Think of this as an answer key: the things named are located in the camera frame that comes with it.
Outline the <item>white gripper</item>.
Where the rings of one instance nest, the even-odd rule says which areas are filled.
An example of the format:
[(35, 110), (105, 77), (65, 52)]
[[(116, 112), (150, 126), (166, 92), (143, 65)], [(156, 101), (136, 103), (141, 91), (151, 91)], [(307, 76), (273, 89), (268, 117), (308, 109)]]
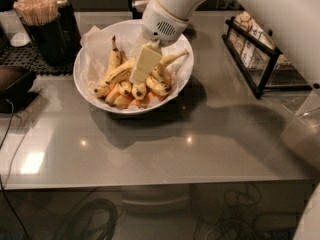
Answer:
[[(187, 25), (186, 20), (173, 16), (157, 0), (150, 0), (142, 16), (142, 35), (146, 40), (159, 42), (166, 47), (180, 38)], [(162, 57), (157, 43), (143, 44), (135, 57), (130, 81), (134, 84), (143, 83)]]

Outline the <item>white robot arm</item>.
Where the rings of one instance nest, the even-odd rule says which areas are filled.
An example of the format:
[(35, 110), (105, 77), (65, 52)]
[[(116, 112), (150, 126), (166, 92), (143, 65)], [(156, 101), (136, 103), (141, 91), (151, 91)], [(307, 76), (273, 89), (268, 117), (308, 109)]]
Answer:
[[(175, 43), (194, 11), (207, 0), (150, 0), (142, 16), (130, 79), (140, 83)], [(320, 0), (237, 0), (263, 27), (312, 88), (299, 111), (319, 115)]]

